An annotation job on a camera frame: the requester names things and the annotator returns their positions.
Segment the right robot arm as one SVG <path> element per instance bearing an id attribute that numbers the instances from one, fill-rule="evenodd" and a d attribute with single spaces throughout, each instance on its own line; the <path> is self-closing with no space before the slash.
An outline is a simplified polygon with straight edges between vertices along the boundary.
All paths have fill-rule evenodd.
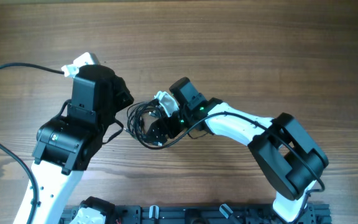
<path id="1" fill-rule="evenodd" d="M 146 104 L 157 120 L 146 132 L 146 143 L 169 147 L 192 130 L 224 136 L 245 145 L 271 186 L 276 190 L 273 214 L 284 223 L 298 223 L 319 184 L 329 160 L 303 126 L 290 114 L 276 118 L 239 111 L 217 98 L 206 99 L 183 77 L 169 91 L 159 91 Z"/>

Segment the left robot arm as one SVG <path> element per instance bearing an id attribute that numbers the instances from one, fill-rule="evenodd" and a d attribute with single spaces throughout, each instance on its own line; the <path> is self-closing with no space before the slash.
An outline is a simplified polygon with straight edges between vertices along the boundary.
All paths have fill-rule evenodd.
<path id="1" fill-rule="evenodd" d="M 116 113 L 133 104 L 123 78 L 103 65 L 85 65 L 73 79 L 71 99 L 40 127 L 31 170 L 37 185 L 29 184 L 15 217 L 27 223 L 33 205 L 32 223 L 58 223 L 74 188 L 91 158 L 104 145 Z"/>

